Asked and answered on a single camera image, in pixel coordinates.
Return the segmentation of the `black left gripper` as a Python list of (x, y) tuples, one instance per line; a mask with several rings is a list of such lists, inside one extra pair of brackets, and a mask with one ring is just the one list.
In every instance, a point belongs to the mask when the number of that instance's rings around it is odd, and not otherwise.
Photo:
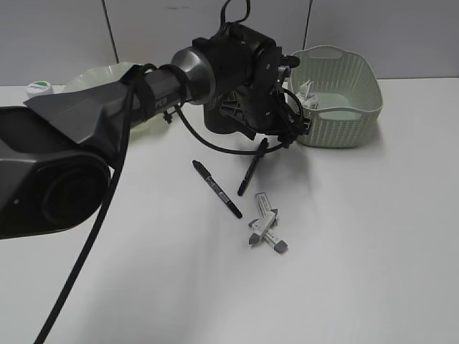
[(308, 132), (309, 121), (289, 106), (283, 89), (283, 80), (300, 60), (284, 55), (274, 39), (231, 23), (209, 39), (194, 39), (192, 46), (211, 65), (215, 77), (212, 97), (235, 92), (243, 121), (255, 135), (292, 143)]

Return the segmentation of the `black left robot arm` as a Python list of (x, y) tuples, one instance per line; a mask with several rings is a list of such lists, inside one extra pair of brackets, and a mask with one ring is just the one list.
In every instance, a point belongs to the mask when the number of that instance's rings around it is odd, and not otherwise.
[(275, 136), (288, 147), (308, 121), (285, 101), (298, 67), (276, 42), (238, 23), (197, 38), (161, 67), (132, 66), (119, 80), (43, 95), (1, 109), (1, 238), (51, 234), (88, 219), (121, 161), (124, 132), (191, 103), (213, 133)]

